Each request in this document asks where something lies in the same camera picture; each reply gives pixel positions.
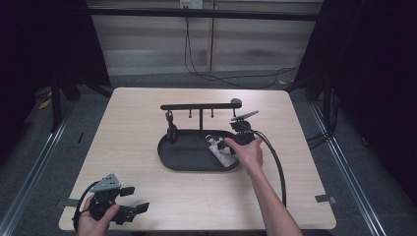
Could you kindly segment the person's right hand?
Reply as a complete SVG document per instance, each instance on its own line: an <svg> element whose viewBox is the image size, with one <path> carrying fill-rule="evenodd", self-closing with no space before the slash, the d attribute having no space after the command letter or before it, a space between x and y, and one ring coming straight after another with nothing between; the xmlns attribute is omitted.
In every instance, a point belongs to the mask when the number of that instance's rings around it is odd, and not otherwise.
<svg viewBox="0 0 417 236"><path fill-rule="evenodd" d="M263 172L263 151L261 149L260 138L255 138L249 144L241 146L230 138L226 138L225 142L228 146L235 150L240 163L245 168L249 176L257 176Z"/></svg>

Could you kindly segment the metal floor rail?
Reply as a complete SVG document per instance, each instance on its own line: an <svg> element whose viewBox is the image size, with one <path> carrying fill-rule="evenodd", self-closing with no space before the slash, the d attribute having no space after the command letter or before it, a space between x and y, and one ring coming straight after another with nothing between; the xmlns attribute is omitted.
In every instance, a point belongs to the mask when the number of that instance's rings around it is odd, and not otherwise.
<svg viewBox="0 0 417 236"><path fill-rule="evenodd" d="M380 218L359 184L336 137L330 133L325 125L323 112L317 104L311 104L310 107L321 132L326 137L327 146L372 236L387 236Z"/></svg>
<svg viewBox="0 0 417 236"><path fill-rule="evenodd" d="M74 108L71 107L62 118L62 121L57 125L56 129L49 134L48 139L38 155L33 168L30 170L27 179L14 201L5 212L4 217L0 220L0 236L12 236L20 217L25 210L25 207L29 202L33 188L38 183L38 180L48 163L52 152L55 150L58 142L60 141L67 126L68 119L71 117L73 111Z"/></svg>

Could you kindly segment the black car key with strap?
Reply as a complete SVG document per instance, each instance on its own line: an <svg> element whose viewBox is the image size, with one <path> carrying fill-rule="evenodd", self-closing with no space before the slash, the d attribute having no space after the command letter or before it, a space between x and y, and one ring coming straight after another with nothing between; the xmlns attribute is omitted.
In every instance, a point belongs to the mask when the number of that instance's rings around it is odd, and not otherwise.
<svg viewBox="0 0 417 236"><path fill-rule="evenodd" d="M167 137L167 140L172 145L174 145L178 139L178 135L177 135L178 129L177 129L177 126L173 123L173 113L171 110L168 110L165 112L165 118L168 123L166 137Z"/></svg>

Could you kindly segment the black metal stand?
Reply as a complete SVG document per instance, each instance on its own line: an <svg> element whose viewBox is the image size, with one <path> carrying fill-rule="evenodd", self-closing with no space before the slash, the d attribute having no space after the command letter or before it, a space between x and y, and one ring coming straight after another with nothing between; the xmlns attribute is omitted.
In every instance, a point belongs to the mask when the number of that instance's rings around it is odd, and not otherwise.
<svg viewBox="0 0 417 236"><path fill-rule="evenodd" d="M313 74L305 79L295 79L284 90L286 92L293 92L296 89L305 89L305 96L308 101L317 101L320 96L323 98L324 120L329 125L331 112L331 87L329 77L324 74Z"/></svg>
<svg viewBox="0 0 417 236"><path fill-rule="evenodd" d="M60 76L53 75L51 79L51 101L52 101L52 127L51 132L54 133L58 130L58 127L63 123L62 106L61 106L61 92L70 101L78 101L81 97L81 93L78 89L78 85L84 85L89 89L103 95L104 97L110 97L112 92L94 82L80 77L76 74L70 75L67 79Z"/></svg>

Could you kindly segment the grey tape strip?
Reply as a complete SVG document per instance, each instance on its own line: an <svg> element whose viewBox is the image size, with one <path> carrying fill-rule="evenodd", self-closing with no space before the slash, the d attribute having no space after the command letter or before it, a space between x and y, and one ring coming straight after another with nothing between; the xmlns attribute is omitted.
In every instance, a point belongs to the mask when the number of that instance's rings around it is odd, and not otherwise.
<svg viewBox="0 0 417 236"><path fill-rule="evenodd" d="M79 201L74 199L67 199L67 200L61 200L58 201L55 206L56 207L76 207L78 205Z"/></svg>
<svg viewBox="0 0 417 236"><path fill-rule="evenodd" d="M336 203L336 198L335 197L330 197L328 195L318 195L315 196L316 201L321 204L321 203L329 203L330 205L333 205Z"/></svg>

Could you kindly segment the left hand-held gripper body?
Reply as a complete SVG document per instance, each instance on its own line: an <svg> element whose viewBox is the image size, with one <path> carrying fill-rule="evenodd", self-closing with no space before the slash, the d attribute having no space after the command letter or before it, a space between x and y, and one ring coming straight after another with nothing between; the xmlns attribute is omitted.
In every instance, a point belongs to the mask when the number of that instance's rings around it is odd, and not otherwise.
<svg viewBox="0 0 417 236"><path fill-rule="evenodd" d="M89 190L93 193L93 198L89 203L90 215L95 220L100 220L106 211L116 204L120 189L123 188L114 173L110 173L95 183ZM122 225L125 222L132 222L132 206L120 206L117 214L112 221Z"/></svg>

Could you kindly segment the person's left hand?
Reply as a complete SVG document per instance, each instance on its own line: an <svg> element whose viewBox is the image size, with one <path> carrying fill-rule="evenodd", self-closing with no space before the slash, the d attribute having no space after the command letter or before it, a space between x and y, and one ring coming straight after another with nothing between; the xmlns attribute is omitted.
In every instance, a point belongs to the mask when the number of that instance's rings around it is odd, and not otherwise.
<svg viewBox="0 0 417 236"><path fill-rule="evenodd" d="M83 212L79 217L77 236L105 236L109 228L110 221L117 214L120 208L118 205L113 205L106 211L102 219L95 220L89 212L89 203L91 199L92 196L89 196L86 199Z"/></svg>

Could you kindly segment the dark curtain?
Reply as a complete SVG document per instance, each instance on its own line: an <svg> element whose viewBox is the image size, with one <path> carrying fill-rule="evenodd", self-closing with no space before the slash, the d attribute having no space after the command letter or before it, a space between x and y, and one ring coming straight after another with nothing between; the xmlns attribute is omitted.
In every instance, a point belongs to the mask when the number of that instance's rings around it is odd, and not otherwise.
<svg viewBox="0 0 417 236"><path fill-rule="evenodd" d="M330 85L417 206L417 0L324 0L295 81Z"/></svg>
<svg viewBox="0 0 417 236"><path fill-rule="evenodd" d="M0 0L0 163L18 143L38 89L110 85L87 0Z"/></svg>

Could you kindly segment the black key rack with tray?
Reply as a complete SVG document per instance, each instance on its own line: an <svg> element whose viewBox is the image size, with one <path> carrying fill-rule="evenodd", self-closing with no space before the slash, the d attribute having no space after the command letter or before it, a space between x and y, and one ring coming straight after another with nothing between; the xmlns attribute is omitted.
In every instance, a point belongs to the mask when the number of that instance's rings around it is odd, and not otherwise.
<svg viewBox="0 0 417 236"><path fill-rule="evenodd" d="M216 129L205 124L205 118L215 117L215 110L229 110L232 117L236 117L236 110L242 107L239 98L232 98L229 102L219 103L183 103L183 104L162 104L160 109L165 112L171 110L173 113L173 123L177 116L175 113L186 112L187 117L198 118L198 124L192 128L178 127L178 139L172 145L165 135L161 137L157 145L157 153L160 162L170 170L182 172L227 172L236 168L239 164L237 160L230 167L223 167L217 158L210 152L209 143L206 135L215 137L233 138L234 134L224 128Z"/></svg>

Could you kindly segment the white wall outlet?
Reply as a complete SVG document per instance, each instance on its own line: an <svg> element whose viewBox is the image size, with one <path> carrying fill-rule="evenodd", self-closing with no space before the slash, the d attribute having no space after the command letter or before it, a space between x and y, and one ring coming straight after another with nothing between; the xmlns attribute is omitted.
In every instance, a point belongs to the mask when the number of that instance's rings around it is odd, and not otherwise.
<svg viewBox="0 0 417 236"><path fill-rule="evenodd" d="M203 0L179 0L181 9L202 10L204 8Z"/></svg>

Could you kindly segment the black horizontal bar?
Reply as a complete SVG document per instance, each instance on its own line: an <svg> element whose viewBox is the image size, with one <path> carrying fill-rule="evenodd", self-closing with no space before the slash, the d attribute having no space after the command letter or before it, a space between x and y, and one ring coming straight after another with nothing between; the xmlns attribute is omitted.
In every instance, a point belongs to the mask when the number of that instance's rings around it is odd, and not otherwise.
<svg viewBox="0 0 417 236"><path fill-rule="evenodd" d="M244 20L278 20L314 22L319 14L254 12L231 10L186 10L186 9L154 9L154 8L88 8L91 15L101 16L138 16L138 17L183 17L210 19L244 19Z"/></svg>

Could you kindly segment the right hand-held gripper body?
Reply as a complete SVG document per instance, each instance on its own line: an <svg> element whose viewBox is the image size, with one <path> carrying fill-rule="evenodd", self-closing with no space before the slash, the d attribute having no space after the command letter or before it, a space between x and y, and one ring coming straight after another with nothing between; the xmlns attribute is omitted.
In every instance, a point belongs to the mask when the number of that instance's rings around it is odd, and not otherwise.
<svg viewBox="0 0 417 236"><path fill-rule="evenodd" d="M251 124L247 121L253 115L256 115L258 110L242 114L231 119L231 127L236 132L234 141L240 146L249 144L255 139L254 131Z"/></svg>

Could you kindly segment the beige key pouch with ring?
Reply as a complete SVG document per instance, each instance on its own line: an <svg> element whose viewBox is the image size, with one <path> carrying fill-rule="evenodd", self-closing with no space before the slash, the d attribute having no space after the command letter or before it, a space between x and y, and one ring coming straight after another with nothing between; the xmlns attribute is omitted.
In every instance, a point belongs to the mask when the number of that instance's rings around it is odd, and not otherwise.
<svg viewBox="0 0 417 236"><path fill-rule="evenodd" d="M206 141L209 143L208 149L217 158L223 167L230 167L238 160L238 157L236 154L227 153L225 150L226 147L218 147L215 144L220 138L222 137L206 135Z"/></svg>

